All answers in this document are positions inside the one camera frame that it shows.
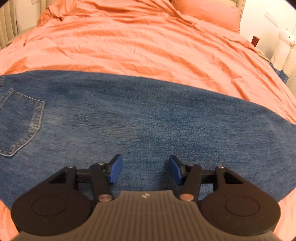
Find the blue denim jeans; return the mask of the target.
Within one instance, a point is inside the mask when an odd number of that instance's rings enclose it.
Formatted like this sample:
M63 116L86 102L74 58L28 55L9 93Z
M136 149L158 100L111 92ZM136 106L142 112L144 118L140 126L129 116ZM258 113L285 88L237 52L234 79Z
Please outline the blue denim jeans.
M281 200L295 188L295 125L258 104L169 82L72 71L1 76L1 200L67 165L123 156L113 193L176 190L168 158L225 166Z

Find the blue fabric bag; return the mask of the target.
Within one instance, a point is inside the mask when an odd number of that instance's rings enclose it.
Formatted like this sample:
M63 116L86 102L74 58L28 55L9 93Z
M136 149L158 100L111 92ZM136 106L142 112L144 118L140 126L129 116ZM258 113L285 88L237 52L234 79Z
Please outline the blue fabric bag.
M271 67L273 68L273 70L275 71L275 73L280 77L280 79L286 84L288 81L288 76L284 73L283 70L279 71L276 68L274 68L273 65L271 65Z

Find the white plush alpaca toy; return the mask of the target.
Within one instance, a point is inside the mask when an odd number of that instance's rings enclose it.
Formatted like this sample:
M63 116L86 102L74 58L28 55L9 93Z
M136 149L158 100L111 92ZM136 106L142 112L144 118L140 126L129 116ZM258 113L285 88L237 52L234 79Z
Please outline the white plush alpaca toy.
M275 50L269 61L270 66L280 75L288 58L290 50L295 46L295 39L288 30L281 30L278 34Z

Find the white bedside table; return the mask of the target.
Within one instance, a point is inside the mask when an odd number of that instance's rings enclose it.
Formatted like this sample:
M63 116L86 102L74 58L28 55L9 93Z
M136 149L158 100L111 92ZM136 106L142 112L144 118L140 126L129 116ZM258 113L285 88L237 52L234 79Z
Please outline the white bedside table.
M267 61L268 63L271 63L271 62L272 62L271 58L268 58L268 57L264 54L263 51L261 51L261 50L258 49L258 48L255 48L255 50L256 50L256 52L257 52L257 54L259 55L260 58L264 59L264 60Z

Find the dark red box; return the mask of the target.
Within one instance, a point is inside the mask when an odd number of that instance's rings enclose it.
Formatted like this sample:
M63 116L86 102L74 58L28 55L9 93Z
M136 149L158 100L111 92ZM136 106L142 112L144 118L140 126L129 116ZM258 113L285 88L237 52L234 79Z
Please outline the dark red box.
M251 40L251 44L256 47L258 42L259 42L259 38L257 36L253 36L252 40Z

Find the beige curtain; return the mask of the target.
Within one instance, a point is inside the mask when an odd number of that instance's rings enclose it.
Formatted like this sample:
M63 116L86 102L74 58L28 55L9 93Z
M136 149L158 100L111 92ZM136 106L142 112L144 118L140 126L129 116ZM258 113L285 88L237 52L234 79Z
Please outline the beige curtain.
M53 1L7 1L1 6L1 49L16 37L37 26L37 21Z

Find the orange duvet cover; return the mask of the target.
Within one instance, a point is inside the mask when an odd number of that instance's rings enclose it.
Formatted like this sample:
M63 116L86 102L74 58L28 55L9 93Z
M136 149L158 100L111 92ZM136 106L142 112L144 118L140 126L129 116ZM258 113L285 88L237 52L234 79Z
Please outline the orange duvet cover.
M60 1L1 51L1 75L78 70L150 77L260 104L295 123L295 96L237 32L169 1Z

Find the orange pillow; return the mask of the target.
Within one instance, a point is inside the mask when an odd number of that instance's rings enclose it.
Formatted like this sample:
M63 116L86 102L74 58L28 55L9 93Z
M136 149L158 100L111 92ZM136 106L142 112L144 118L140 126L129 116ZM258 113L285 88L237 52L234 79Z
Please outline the orange pillow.
M227 6L222 1L175 0L171 3L183 15L195 17L232 32L240 32L238 8Z

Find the beige upholstered headboard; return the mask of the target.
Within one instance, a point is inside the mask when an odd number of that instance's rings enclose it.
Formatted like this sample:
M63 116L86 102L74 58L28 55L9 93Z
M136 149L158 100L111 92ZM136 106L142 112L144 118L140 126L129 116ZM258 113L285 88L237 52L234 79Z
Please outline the beige upholstered headboard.
M230 7L236 7L239 10L239 18L242 19L244 7L246 0L222 0L222 3L230 6Z

